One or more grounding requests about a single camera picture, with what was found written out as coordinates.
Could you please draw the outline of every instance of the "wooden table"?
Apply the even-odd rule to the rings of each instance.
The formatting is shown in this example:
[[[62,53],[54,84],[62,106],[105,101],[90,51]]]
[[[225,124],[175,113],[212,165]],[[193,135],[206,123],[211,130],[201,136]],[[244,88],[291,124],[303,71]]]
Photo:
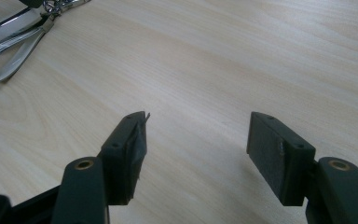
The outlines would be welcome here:
[[[0,0],[0,20],[24,6]],[[0,84],[0,194],[21,203],[145,110],[148,154],[112,223],[306,223],[246,154],[250,114],[358,165],[358,1],[93,0]]]

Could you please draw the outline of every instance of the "tabletop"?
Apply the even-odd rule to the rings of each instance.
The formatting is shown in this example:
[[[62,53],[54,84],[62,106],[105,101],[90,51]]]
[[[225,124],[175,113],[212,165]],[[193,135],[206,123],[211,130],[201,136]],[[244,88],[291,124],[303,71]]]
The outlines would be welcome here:
[[[22,10],[0,0],[0,20]],[[307,223],[246,154],[252,111],[358,166],[358,1],[92,0],[0,83],[0,194],[21,203],[150,112],[111,223]]]

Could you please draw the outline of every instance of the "light wood grain surface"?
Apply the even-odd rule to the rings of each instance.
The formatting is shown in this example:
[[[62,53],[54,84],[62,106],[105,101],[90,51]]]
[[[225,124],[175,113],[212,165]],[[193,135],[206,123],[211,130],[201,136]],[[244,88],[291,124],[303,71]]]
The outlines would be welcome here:
[[[0,0],[0,20],[23,9]],[[270,114],[358,165],[358,1],[92,0],[0,84],[0,194],[21,203],[145,110],[148,154],[112,223],[306,223],[245,152]]]

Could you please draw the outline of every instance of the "metal clip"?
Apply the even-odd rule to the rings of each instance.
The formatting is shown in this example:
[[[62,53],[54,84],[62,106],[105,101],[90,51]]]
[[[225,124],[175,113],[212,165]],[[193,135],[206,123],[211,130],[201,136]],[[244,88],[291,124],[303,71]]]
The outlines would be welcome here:
[[[40,39],[54,24],[56,17],[72,7],[90,0],[44,0],[39,8],[27,7],[0,22],[0,55],[21,44],[12,58],[0,69],[0,81],[13,76],[25,62]]]

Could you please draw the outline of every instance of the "metal ring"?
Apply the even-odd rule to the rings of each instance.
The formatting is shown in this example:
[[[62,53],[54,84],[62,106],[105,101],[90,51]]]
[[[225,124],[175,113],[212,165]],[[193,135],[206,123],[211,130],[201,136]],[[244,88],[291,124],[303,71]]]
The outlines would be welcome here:
[[[77,170],[87,170],[87,169],[89,169],[92,165],[94,165],[94,161],[92,161],[92,160],[80,161],[80,162],[78,162],[77,165],[75,166],[75,169],[77,169]]]
[[[340,171],[349,171],[351,169],[344,161],[329,161],[328,164]]]

